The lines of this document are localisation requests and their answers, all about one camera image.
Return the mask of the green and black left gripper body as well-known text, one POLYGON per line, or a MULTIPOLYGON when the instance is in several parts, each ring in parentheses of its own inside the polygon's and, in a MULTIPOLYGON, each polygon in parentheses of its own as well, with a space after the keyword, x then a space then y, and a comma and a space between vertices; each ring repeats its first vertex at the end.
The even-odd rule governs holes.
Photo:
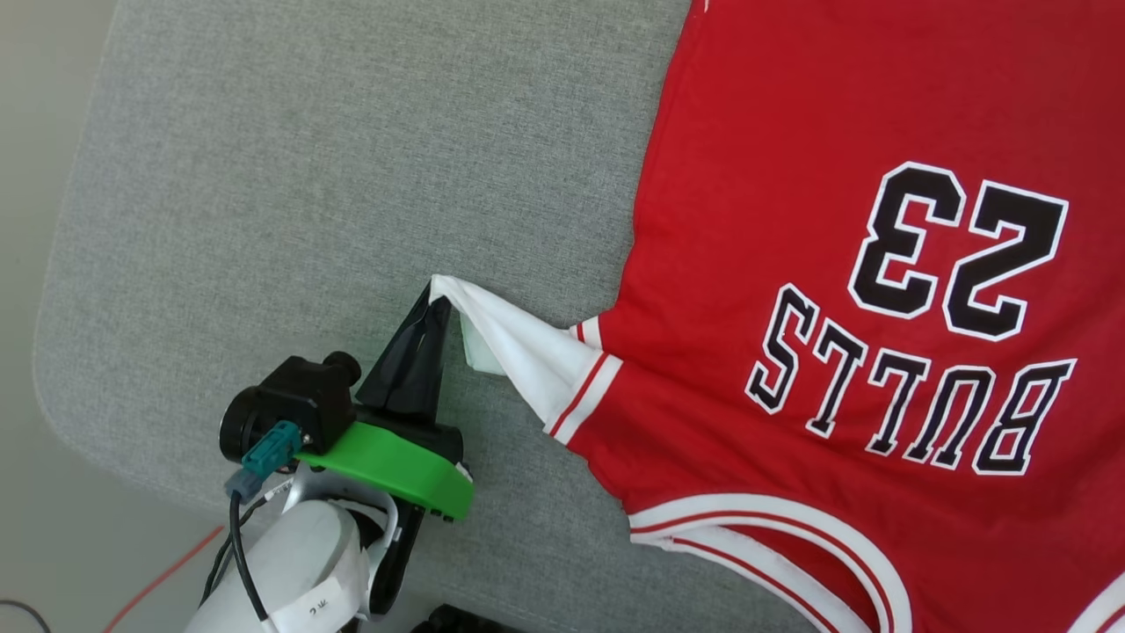
POLYGON ((379 414, 361 419, 356 409, 325 412, 313 404, 294 407, 294 424, 309 437, 297 454, 302 464, 389 492, 447 519, 466 519, 475 485, 465 465, 461 429, 379 414))

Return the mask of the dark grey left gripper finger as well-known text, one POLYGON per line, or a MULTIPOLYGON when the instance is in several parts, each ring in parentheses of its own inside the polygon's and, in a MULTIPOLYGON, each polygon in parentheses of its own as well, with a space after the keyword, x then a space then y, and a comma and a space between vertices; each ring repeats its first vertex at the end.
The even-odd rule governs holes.
MULTIPOLYGON (((430 297, 430 293, 431 288, 426 284, 418 297, 430 297)), ((357 400, 370 409, 410 414, 410 338, 414 320, 411 310, 415 304, 356 394, 357 400)))
POLYGON ((431 302, 418 297, 411 310, 410 372, 407 396, 410 413, 423 425, 435 426, 439 389, 446 372, 446 338, 453 305, 447 299, 431 302))

